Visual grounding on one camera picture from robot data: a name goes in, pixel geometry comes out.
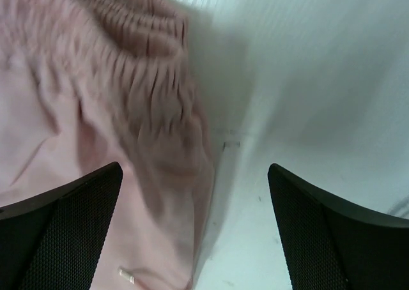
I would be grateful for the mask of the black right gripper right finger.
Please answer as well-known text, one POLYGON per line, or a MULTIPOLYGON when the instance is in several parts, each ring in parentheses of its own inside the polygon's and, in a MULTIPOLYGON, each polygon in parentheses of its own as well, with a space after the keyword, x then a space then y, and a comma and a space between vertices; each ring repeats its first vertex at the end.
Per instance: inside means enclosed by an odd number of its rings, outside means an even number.
POLYGON ((277 164, 268 170, 293 289, 408 289, 408 220, 320 189, 277 164))

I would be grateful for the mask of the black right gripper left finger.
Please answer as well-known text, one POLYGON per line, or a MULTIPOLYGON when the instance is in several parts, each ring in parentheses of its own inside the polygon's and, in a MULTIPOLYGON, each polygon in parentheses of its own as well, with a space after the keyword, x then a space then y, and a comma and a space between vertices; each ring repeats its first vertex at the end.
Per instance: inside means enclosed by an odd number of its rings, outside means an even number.
POLYGON ((1 289, 89 289, 123 179, 113 162, 1 208, 1 289))

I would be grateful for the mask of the pink trousers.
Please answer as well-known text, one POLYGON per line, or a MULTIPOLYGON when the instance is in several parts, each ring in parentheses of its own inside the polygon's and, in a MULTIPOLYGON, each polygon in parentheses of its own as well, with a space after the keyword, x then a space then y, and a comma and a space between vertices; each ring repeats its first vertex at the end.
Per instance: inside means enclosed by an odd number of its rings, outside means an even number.
POLYGON ((188 23, 169 0, 1 0, 1 204, 117 161, 93 289, 190 289, 213 191, 188 23))

